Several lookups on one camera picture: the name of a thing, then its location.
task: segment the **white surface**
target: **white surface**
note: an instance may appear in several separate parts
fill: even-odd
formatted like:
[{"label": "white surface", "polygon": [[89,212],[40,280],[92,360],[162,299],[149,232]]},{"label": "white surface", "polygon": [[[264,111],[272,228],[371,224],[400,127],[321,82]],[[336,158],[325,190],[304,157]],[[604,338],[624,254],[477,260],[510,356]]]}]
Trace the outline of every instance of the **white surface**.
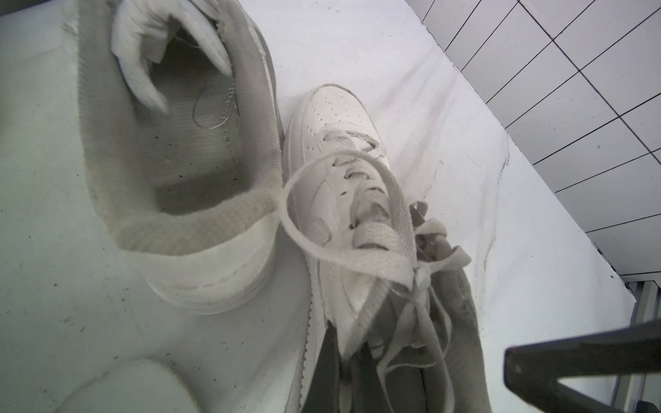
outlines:
[{"label": "white surface", "polygon": [[535,169],[552,191],[559,191],[646,153],[624,122],[616,119],[537,163]]},{"label": "white surface", "polygon": [[575,73],[574,65],[551,43],[486,105],[501,125],[509,126]]},{"label": "white surface", "polygon": [[[313,87],[350,87],[408,193],[473,257],[495,412],[535,411],[503,385],[506,347],[628,325],[631,294],[403,0],[243,3],[284,121]],[[66,4],[0,20],[18,26],[0,36],[0,406],[53,411],[115,363],[152,357],[206,412],[281,412],[307,321],[302,255],[279,233],[264,290],[210,317],[163,302],[122,261],[85,188]],[[613,381],[577,385],[608,400]]]},{"label": "white surface", "polygon": [[653,98],[622,116],[622,119],[651,151],[661,148],[661,116],[659,114],[661,114],[661,96]]},{"label": "white surface", "polygon": [[427,15],[433,2],[434,0],[407,0],[408,5],[410,5],[415,14],[420,17],[420,20],[424,19]]},{"label": "white surface", "polygon": [[645,155],[557,196],[585,231],[649,217],[661,206],[661,165]]},{"label": "white surface", "polygon": [[535,163],[615,118],[615,113],[577,74],[507,128]]},{"label": "white surface", "polygon": [[452,61],[463,69],[498,24],[512,10],[516,0],[482,0],[447,48]]},{"label": "white surface", "polygon": [[437,43],[446,49],[479,0],[435,0],[424,24]]},{"label": "white surface", "polygon": [[590,4],[590,0],[521,0],[521,3],[554,38]]},{"label": "white surface", "polygon": [[58,413],[201,413],[187,386],[153,360],[124,363],[73,393]]},{"label": "white surface", "polygon": [[583,69],[619,114],[661,92],[661,11]]},{"label": "white surface", "polygon": [[555,42],[582,68],[659,7],[661,0],[597,0]]},{"label": "white surface", "polygon": [[551,40],[516,5],[462,73],[486,102]]},{"label": "white surface", "polygon": [[600,229],[588,234],[620,274],[661,268],[661,215]]}]

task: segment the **white shoelace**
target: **white shoelace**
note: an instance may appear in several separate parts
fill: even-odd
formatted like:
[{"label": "white shoelace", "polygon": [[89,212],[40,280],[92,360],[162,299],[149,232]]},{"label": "white shoelace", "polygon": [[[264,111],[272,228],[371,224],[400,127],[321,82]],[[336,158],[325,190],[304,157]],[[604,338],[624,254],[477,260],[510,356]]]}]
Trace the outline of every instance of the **white shoelace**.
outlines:
[{"label": "white shoelace", "polygon": [[[296,228],[288,213],[287,202],[294,185],[305,173],[329,158],[335,159],[334,165],[352,163],[345,178],[355,173],[365,174],[368,178],[357,185],[350,208],[351,222],[355,228],[352,249],[330,249],[315,244]],[[374,169],[385,184],[387,195],[380,188],[380,183],[373,179]],[[390,225],[358,221],[360,210],[369,209],[374,204],[384,208],[390,218]],[[452,412],[454,392],[444,359],[452,325],[449,315],[431,288],[431,276],[443,271],[459,270],[470,262],[470,258],[460,247],[455,247],[441,261],[419,261],[415,240],[416,235],[431,236],[431,239],[444,237],[446,232],[443,225],[431,219],[414,229],[409,206],[393,173],[371,155],[351,149],[328,153],[297,170],[285,185],[278,207],[283,228],[306,253],[347,270],[393,283],[392,290],[404,298],[406,303],[397,319],[393,337],[377,364],[381,384],[385,389],[385,376],[396,367],[390,366],[395,356],[405,347],[415,344],[416,338],[422,338],[426,349],[442,371],[445,387],[443,411]],[[430,316],[432,310],[438,314],[442,324],[441,332],[437,332],[434,327]]]}]

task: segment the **white cloth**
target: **white cloth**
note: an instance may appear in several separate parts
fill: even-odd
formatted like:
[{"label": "white cloth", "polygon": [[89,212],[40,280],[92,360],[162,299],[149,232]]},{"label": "white cloth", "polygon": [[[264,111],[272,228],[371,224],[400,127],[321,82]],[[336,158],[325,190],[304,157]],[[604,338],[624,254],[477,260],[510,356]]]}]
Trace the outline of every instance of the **white cloth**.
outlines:
[{"label": "white cloth", "polygon": [[122,74],[136,98],[164,115],[169,105],[149,78],[150,62],[159,63],[181,23],[213,65],[224,75],[232,68],[225,46],[204,16],[217,19],[216,9],[204,0],[123,0],[112,23],[110,49],[119,59]]}]

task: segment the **gray fabric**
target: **gray fabric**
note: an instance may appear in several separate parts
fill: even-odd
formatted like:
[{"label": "gray fabric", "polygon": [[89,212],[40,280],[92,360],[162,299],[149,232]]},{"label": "gray fabric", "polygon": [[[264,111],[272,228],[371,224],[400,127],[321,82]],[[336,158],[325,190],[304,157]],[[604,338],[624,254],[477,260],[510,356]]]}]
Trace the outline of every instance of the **gray fabric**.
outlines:
[{"label": "gray fabric", "polygon": [[[170,97],[178,107],[171,119],[146,113],[131,98],[109,48],[114,6],[105,0],[79,2],[79,120],[93,205],[124,250],[184,255],[228,241],[274,211],[273,193],[282,187],[282,127],[266,44],[236,0],[217,3],[240,114],[237,133],[228,124],[226,137],[221,128],[191,123],[191,93],[205,80],[209,98],[198,102],[200,124],[214,124],[211,115],[222,109],[214,108],[214,99],[227,95],[230,83],[208,68],[191,67],[199,79],[187,88],[163,72],[168,66],[154,69],[155,81],[177,98]],[[196,73],[189,75],[194,80]],[[157,142],[166,137],[178,151]],[[168,188],[184,193],[170,196]]]},{"label": "gray fabric", "polygon": [[[442,260],[450,256],[452,247],[445,237],[417,235],[418,259]],[[486,388],[485,363],[477,324],[475,303],[471,286],[463,270],[445,271],[432,278],[431,288],[450,317],[452,333],[445,362],[455,398],[455,413],[491,413]],[[399,297],[392,294],[377,317],[375,327],[382,337],[392,334],[397,317]],[[434,319],[436,329],[441,330],[443,320]],[[399,412],[442,412],[446,395],[442,372],[426,348],[407,347],[392,362],[394,368],[387,376],[387,391],[393,411]],[[425,366],[418,369],[407,366]]]}]

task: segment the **insole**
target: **insole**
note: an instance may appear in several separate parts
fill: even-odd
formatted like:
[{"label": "insole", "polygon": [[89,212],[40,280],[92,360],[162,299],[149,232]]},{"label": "insole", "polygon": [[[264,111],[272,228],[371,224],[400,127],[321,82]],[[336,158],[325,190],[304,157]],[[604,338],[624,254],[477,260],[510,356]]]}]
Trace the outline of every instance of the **insole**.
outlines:
[{"label": "insole", "polygon": [[233,80],[189,42],[175,37],[151,70],[173,115],[134,101],[145,171],[161,209],[174,215],[208,209],[247,189]]}]

